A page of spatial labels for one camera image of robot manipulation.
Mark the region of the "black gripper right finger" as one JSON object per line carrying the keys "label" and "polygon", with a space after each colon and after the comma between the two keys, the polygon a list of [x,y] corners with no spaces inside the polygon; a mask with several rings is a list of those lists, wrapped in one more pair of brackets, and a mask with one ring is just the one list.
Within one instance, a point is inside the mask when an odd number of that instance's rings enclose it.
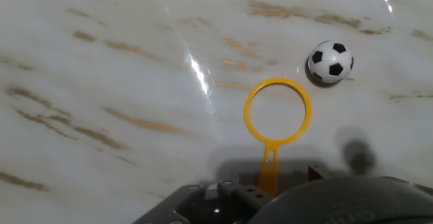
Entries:
{"label": "black gripper right finger", "polygon": [[330,173],[327,169],[321,166],[310,166],[307,171],[308,181],[316,181],[320,179],[329,179]]}

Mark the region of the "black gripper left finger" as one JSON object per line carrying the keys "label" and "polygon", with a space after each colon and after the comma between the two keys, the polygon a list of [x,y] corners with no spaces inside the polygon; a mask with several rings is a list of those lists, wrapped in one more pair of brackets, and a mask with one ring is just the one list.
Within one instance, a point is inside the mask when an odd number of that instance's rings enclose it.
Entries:
{"label": "black gripper left finger", "polygon": [[133,224],[245,224],[273,197],[234,180],[184,185]]}

